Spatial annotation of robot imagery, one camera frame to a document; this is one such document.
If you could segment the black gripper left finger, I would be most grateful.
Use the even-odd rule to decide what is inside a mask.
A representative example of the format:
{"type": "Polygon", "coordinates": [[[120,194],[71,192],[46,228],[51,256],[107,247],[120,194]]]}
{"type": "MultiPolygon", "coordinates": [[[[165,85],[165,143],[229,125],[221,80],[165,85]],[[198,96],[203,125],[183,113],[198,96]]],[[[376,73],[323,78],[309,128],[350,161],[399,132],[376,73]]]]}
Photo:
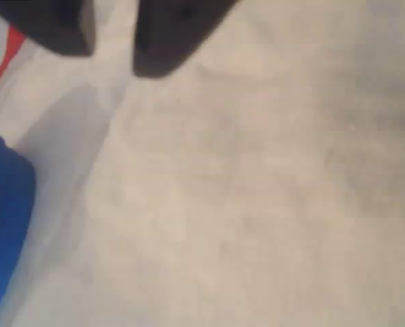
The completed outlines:
{"type": "Polygon", "coordinates": [[[55,54],[90,57],[94,53],[93,1],[0,1],[0,16],[30,40],[55,54]]]}

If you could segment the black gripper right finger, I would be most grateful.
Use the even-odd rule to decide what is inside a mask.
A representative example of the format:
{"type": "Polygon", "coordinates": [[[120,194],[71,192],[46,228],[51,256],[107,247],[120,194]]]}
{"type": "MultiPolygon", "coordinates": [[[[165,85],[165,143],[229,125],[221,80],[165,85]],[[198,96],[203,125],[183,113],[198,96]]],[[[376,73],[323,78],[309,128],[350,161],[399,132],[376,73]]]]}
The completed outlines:
{"type": "Polygon", "coordinates": [[[218,28],[236,1],[139,1],[132,71],[165,78],[182,66],[218,28]]]}

